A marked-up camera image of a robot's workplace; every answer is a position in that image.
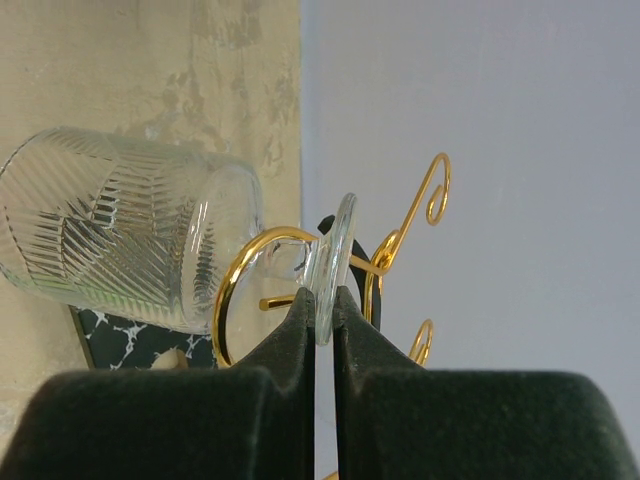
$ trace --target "gold ring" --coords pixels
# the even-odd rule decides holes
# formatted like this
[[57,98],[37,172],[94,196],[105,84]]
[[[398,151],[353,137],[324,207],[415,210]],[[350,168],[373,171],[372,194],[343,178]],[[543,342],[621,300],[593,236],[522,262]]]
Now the gold ring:
[[218,365],[222,368],[230,367],[235,363],[229,353],[227,345],[227,314],[231,296],[236,288],[236,284],[244,269],[260,253],[260,251],[271,242],[277,240],[302,240],[312,242],[317,237],[296,227],[275,227],[265,230],[260,235],[254,237],[238,253],[227,269],[216,296],[216,303],[213,310],[212,336],[213,351],[216,355]]

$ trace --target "gold metal stand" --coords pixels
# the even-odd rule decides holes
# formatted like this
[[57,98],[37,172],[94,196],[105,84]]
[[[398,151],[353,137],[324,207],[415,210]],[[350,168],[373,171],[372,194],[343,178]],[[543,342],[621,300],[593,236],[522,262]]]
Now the gold metal stand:
[[[360,268],[367,272],[365,278],[365,292],[364,292],[364,317],[367,321],[371,322],[372,309],[373,309],[373,282],[375,277],[378,278],[380,291],[382,292],[382,277],[386,275],[391,269],[393,262],[398,254],[400,246],[404,242],[404,239],[411,227],[413,219],[422,203],[422,199],[425,196],[433,176],[440,166],[444,165],[444,184],[438,185],[429,198],[427,203],[426,217],[427,222],[430,225],[437,225],[445,209],[447,208],[447,200],[449,196],[449,183],[451,181],[451,162],[449,157],[445,153],[438,154],[429,167],[427,174],[420,185],[420,189],[416,194],[416,197],[411,204],[411,208],[407,213],[404,222],[399,230],[393,230],[384,241],[380,244],[378,249],[371,259],[371,263],[368,263],[360,258],[352,256],[350,259],[351,265]],[[434,215],[434,209],[436,202],[440,199],[440,206]],[[233,291],[242,275],[242,272],[246,267],[256,258],[260,251],[266,247],[269,243],[278,240],[299,240],[304,242],[312,242],[317,237],[295,227],[275,227],[265,230],[260,235],[253,238],[247,243],[244,248],[238,253],[234,261],[229,266],[227,273],[222,279],[218,295],[216,297],[215,308],[213,311],[212,321],[212,336],[213,336],[213,350],[220,367],[229,367],[233,365],[234,360],[231,357],[229,348],[227,345],[226,335],[226,323],[227,314],[229,310],[229,304]],[[261,310],[270,310],[273,308],[281,308],[289,306],[293,302],[293,295],[285,295],[281,297],[263,298],[260,300],[259,307]],[[425,332],[427,333],[427,340],[421,344],[422,337]],[[425,364],[429,351],[431,348],[431,340],[433,338],[433,322],[426,320],[423,322],[416,339],[411,347],[409,357],[416,363]]]

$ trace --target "gold wire holder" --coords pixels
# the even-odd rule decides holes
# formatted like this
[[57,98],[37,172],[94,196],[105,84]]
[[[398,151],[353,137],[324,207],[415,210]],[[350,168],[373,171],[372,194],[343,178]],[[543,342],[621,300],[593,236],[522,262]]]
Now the gold wire holder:
[[[373,313],[373,282],[374,277],[378,277],[378,285],[380,286],[380,292],[382,293],[382,277],[386,275],[395,261],[396,255],[400,246],[404,242],[404,239],[413,223],[413,219],[416,216],[418,208],[422,203],[431,180],[440,166],[444,165],[444,184],[438,185],[427,202],[426,217],[429,225],[437,225],[447,208],[447,200],[449,196],[449,183],[451,181],[451,162],[446,153],[439,153],[431,162],[429,170],[420,185],[420,189],[416,194],[416,197],[409,208],[409,212],[402,222],[402,226],[398,230],[393,230],[380,246],[375,251],[371,263],[366,262],[358,257],[351,256],[349,263],[356,268],[360,268],[367,272],[365,278],[365,291],[364,291],[364,305],[363,312],[364,317],[368,322],[371,322]],[[440,199],[440,206],[434,215],[434,209],[436,202]],[[240,276],[246,269],[246,267],[253,261],[260,251],[271,242],[278,240],[298,240],[304,242],[312,242],[316,240],[315,235],[310,234],[304,230],[296,227],[275,227],[265,230],[260,235],[253,238],[247,243],[236,258],[231,262],[229,269],[227,270],[216,297],[215,307],[213,310],[212,320],[212,337],[213,337],[213,350],[220,367],[229,367],[233,365],[234,360],[229,352],[227,345],[227,314],[229,311],[229,304],[231,302],[231,296],[240,279]],[[273,308],[282,308],[289,306],[293,302],[294,295],[284,295],[280,297],[263,298],[259,302],[261,310],[270,310]],[[427,340],[421,344],[422,337],[425,332],[427,333]],[[433,322],[426,320],[423,322],[415,341],[409,352],[409,357],[416,363],[425,364],[430,348],[431,340],[433,338]]]

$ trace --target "textured plaster wall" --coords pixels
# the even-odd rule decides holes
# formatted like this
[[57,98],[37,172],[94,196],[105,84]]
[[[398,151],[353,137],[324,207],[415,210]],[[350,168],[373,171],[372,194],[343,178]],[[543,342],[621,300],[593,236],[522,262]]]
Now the textured plaster wall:
[[[256,168],[265,224],[298,224],[296,0],[8,0],[0,39],[1,157],[60,124],[228,152]],[[70,368],[86,363],[66,307],[0,280],[0,449]]]

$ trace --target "curled gold wire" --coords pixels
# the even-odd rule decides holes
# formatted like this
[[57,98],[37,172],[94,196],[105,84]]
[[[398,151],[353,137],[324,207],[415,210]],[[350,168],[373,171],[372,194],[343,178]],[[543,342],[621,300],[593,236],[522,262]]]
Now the curled gold wire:
[[[451,183],[451,161],[449,160],[449,156],[446,153],[439,153],[435,156],[431,165],[429,166],[429,170],[427,170],[424,179],[422,180],[422,185],[420,185],[420,189],[413,199],[413,203],[409,208],[409,212],[407,212],[404,221],[402,222],[402,226],[399,230],[393,230],[380,244],[378,249],[373,254],[371,259],[371,264],[374,267],[377,267],[384,271],[384,274],[389,272],[391,267],[393,266],[393,262],[398,254],[398,250],[400,246],[404,242],[405,237],[407,236],[407,232],[413,223],[413,219],[416,216],[416,212],[422,203],[422,199],[427,192],[429,185],[431,184],[431,180],[433,176],[440,166],[440,164],[444,165],[444,183],[442,185],[438,185],[429,198],[427,202],[427,222],[429,225],[437,225],[438,222],[442,219],[442,215],[447,208],[447,201],[449,199],[449,184]],[[440,199],[440,206],[436,214],[433,214],[433,210],[435,208],[435,204]],[[372,310],[373,310],[373,281],[374,274],[371,272],[367,272],[364,283],[364,317],[367,321],[371,322],[372,318]]]
[[[422,337],[424,334],[427,334],[427,340],[422,343]],[[433,322],[430,318],[427,318],[420,329],[418,330],[418,334],[416,335],[416,339],[413,341],[413,345],[411,345],[411,350],[409,351],[409,358],[416,362],[421,367],[424,367],[427,363],[427,358],[429,358],[429,353],[431,352],[431,341],[433,340]]]
[[[409,212],[402,222],[402,226],[399,230],[393,230],[389,235],[387,235],[375,251],[371,262],[369,263],[353,255],[351,256],[350,263],[367,272],[365,277],[363,313],[365,319],[369,323],[371,323],[372,319],[374,278],[378,277],[378,285],[382,293],[382,278],[391,269],[395,257],[398,254],[398,250],[404,242],[407,232],[415,218],[416,212],[422,203],[422,199],[431,184],[433,175],[441,163],[444,164],[444,184],[436,187],[435,191],[429,198],[426,211],[427,222],[430,225],[438,224],[447,208],[449,184],[451,181],[451,162],[446,153],[439,153],[433,159],[422,184],[420,185],[420,189],[409,208]],[[433,212],[438,199],[440,199],[440,205],[434,215]],[[238,283],[242,272],[244,272],[246,267],[264,247],[271,242],[284,239],[311,242],[316,240],[317,237],[296,227],[275,227],[265,230],[260,235],[254,237],[242,248],[242,250],[240,250],[223,277],[218,290],[218,295],[216,296],[212,319],[213,350],[220,367],[229,367],[234,363],[226,340],[226,322],[231,296],[233,295],[236,284]],[[261,310],[270,310],[272,308],[288,306],[292,301],[292,295],[285,295],[281,297],[261,299],[259,306]],[[414,341],[414,344],[419,344],[422,340],[424,330],[428,328],[429,333],[427,343],[422,345],[417,352],[414,352],[416,359],[421,360],[421,362],[418,362],[421,365],[424,365],[424,362],[426,362],[427,356],[429,355],[431,339],[433,336],[433,324],[430,323],[428,326],[425,326],[425,323],[423,323],[418,335],[416,336],[416,340]]]

